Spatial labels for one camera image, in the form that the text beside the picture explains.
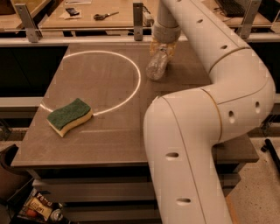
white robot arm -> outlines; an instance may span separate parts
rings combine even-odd
[[[180,29],[212,84],[159,97],[144,118],[144,141],[163,223],[232,223],[213,145],[247,133],[272,110],[275,86],[256,53],[200,0],[161,0],[153,35]]]

yellow sponge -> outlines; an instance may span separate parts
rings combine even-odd
[[[69,130],[85,123],[92,116],[92,109],[84,101],[77,98],[65,107],[54,110],[47,117],[47,121],[63,137]]]

sponge scouring pad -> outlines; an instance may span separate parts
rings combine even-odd
[[[70,129],[88,121],[92,115],[92,109],[77,98],[65,107],[54,110],[47,117],[47,121],[63,137]]]

floor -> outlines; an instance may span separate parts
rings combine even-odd
[[[269,128],[268,136],[280,157],[280,127]],[[11,143],[20,144],[24,133],[15,130],[8,141],[0,142],[0,150]],[[240,171],[241,182],[227,196],[234,224],[278,224],[280,220],[280,175],[268,151],[262,152],[265,136],[260,129],[248,133],[260,159],[246,164]],[[0,206],[0,222],[8,224],[10,216]]]

